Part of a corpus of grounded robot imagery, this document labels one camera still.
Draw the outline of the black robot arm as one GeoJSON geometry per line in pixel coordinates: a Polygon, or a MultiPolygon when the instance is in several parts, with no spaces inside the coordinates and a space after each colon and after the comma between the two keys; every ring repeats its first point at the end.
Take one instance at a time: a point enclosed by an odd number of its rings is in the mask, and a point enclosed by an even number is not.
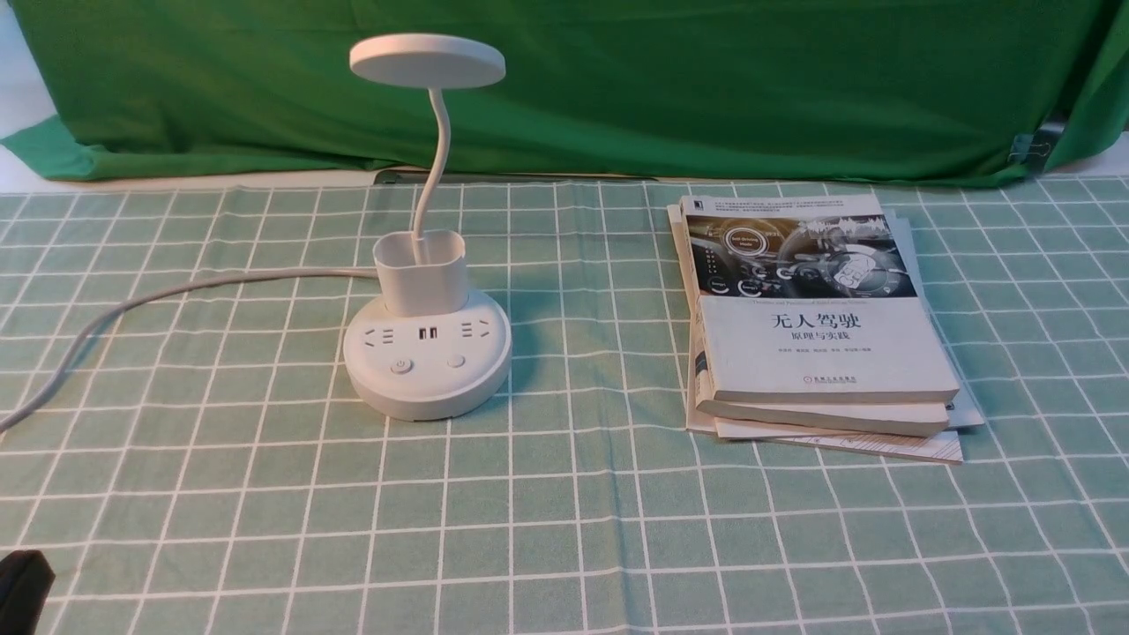
{"type": "Polygon", "coordinates": [[[1,560],[1,634],[34,634],[53,586],[43,551],[15,550],[1,560]]]}

